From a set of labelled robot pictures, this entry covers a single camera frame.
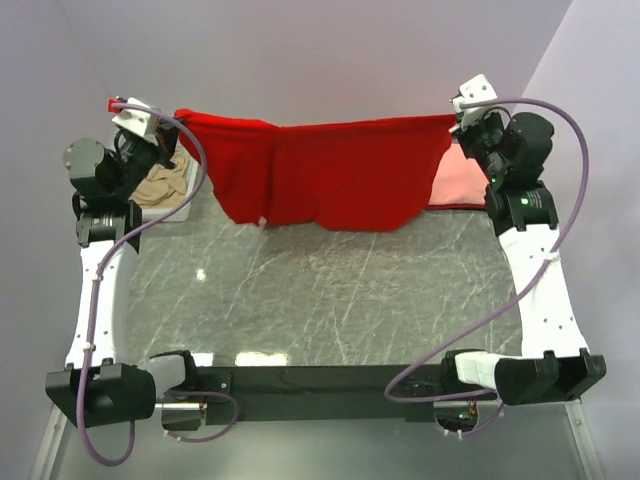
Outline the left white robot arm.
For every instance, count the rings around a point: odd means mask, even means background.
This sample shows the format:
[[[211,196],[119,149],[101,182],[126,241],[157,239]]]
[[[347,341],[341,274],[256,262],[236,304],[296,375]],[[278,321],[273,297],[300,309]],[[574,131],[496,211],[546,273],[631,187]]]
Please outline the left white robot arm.
[[[151,118],[141,131],[120,125],[112,147],[83,138],[64,151],[82,288],[71,348],[63,369],[47,375],[45,392],[76,427],[147,419],[167,393],[186,402],[199,392],[189,352],[157,354],[144,366],[126,354],[127,304],[143,224],[131,196],[154,166],[171,165],[180,132],[176,120]]]

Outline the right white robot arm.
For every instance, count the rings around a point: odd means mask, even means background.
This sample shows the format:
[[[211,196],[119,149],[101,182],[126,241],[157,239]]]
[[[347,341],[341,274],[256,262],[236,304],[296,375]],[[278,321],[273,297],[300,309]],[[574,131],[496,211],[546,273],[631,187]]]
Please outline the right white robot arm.
[[[439,374],[440,390],[460,399],[476,384],[508,406],[574,401],[607,366],[590,352],[574,315],[556,245],[559,217],[541,179],[554,127],[534,113],[504,122],[487,111],[474,120],[458,117],[451,133],[488,180],[485,209],[511,270],[522,345],[518,356],[454,353],[455,364]]]

